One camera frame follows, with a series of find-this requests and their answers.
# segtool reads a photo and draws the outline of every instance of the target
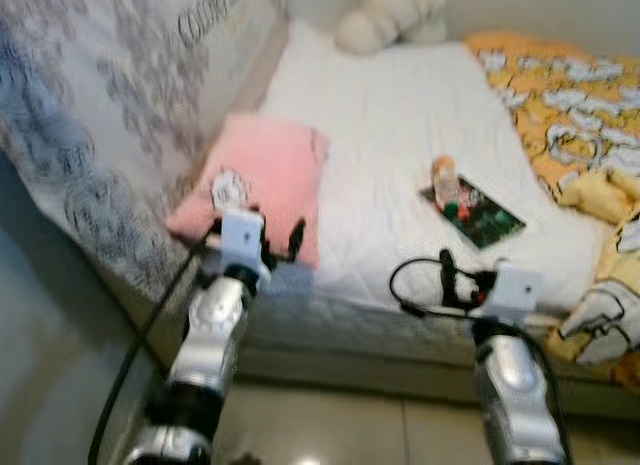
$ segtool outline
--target small bottle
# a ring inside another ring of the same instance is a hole
[[[431,178],[438,208],[442,212],[450,210],[453,215],[457,215],[460,184],[456,174],[456,162],[453,158],[449,155],[442,155],[434,160],[431,167]]]

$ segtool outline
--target cartoon print blanket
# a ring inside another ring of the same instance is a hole
[[[640,390],[640,59],[487,32],[466,42],[510,109],[541,184],[617,226],[551,351]]]

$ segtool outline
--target cable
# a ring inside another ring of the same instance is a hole
[[[102,412],[100,413],[100,418],[98,420],[98,424],[96,425],[96,429],[93,433],[93,438],[91,439],[91,447],[89,448],[89,455],[87,456],[87,462],[89,465],[96,465],[98,463],[98,456],[100,454],[100,447],[102,445],[102,440],[104,439],[104,433],[107,430],[107,425],[109,424],[109,418],[111,417],[111,413],[113,412],[113,408],[115,407],[116,401],[118,400],[118,395],[120,395],[120,391],[122,390],[122,386],[124,385],[124,381],[129,374],[131,366],[136,358],[136,355],[140,351],[140,348],[145,343],[147,339],[147,335],[155,325],[156,321],[160,317],[160,314],[164,311],[169,299],[173,296],[176,287],[180,283],[180,280],[186,273],[187,269],[191,265],[193,259],[198,255],[198,253],[205,247],[207,237],[211,233],[215,233],[215,231],[219,228],[220,224],[216,223],[207,234],[200,240],[194,247],[189,250],[189,254],[185,261],[180,265],[180,268],[173,276],[173,279],[165,289],[164,293],[160,297],[160,301],[157,303],[155,308],[147,317],[147,320],[142,325],[140,332],[137,334],[136,339],[127,350],[127,354],[120,365],[120,369],[118,370],[118,375],[111,386],[111,390],[109,391],[109,396],[107,397],[107,401],[102,408]]]
[[[398,277],[400,272],[402,272],[407,267],[414,265],[416,263],[430,263],[430,264],[441,265],[441,266],[443,265],[443,263],[440,260],[435,258],[429,258],[429,257],[413,258],[410,260],[406,260],[402,262],[400,265],[398,265],[398,267],[396,267],[394,272],[391,274],[391,277],[389,278],[389,291],[391,292],[391,295],[393,296],[393,298],[399,303],[400,308],[406,313],[420,319],[423,319],[427,316],[432,316],[432,317],[438,317],[438,318],[450,318],[454,320],[470,320],[475,323],[484,323],[488,325],[498,325],[503,329],[505,329],[505,331],[507,331],[508,333],[511,333],[514,336],[524,340],[525,343],[528,345],[529,349],[532,350],[534,352],[534,355],[536,355],[537,358],[539,359],[539,363],[542,364],[544,374],[546,375],[549,381],[549,385],[550,385],[549,388],[551,392],[551,402],[553,403],[553,408],[555,409],[554,418],[558,425],[558,434],[560,436],[560,443],[566,455],[567,465],[573,465],[574,463],[573,452],[571,449],[571,444],[569,442],[567,425],[564,419],[564,415],[562,413],[562,403],[561,403],[562,401],[560,398],[558,379],[553,370],[553,366],[551,365],[551,361],[549,360],[549,357],[544,351],[544,348],[542,348],[542,346],[538,343],[538,341],[533,336],[531,336],[531,334],[529,334],[527,331],[519,327],[513,326],[511,324],[504,323],[500,320],[483,318],[483,317],[472,317],[467,315],[466,313],[455,314],[450,312],[435,311],[431,309],[430,306],[425,306],[400,296],[400,294],[396,291],[396,288],[395,288],[396,278]],[[469,278],[474,278],[476,276],[476,274],[469,273],[464,270],[460,270],[458,268],[454,268],[454,270],[456,273],[462,274]]]

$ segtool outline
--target tile floor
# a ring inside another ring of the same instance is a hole
[[[640,464],[640,423],[570,429],[576,465]],[[251,383],[234,385],[215,448],[223,465],[492,463],[473,407]]]

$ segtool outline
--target quilted mattress cover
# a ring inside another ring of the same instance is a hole
[[[358,311],[366,309],[374,312],[367,333],[385,334],[390,315],[377,312],[397,312],[387,289],[393,269],[444,247],[468,269],[504,257],[537,269],[544,277],[539,311],[548,316],[566,314],[587,289],[607,226],[546,195],[508,112],[463,44],[350,57],[331,36],[293,22],[261,111],[316,127],[331,140],[320,192],[321,266],[280,267],[263,300],[273,302],[273,326],[287,315],[319,323],[333,315],[335,326],[336,313],[350,316],[348,323],[364,320]],[[483,252],[471,249],[418,195],[442,153],[527,228]],[[439,303],[436,268],[408,271],[403,280],[414,299]],[[408,322],[395,327],[401,335],[422,333]]]

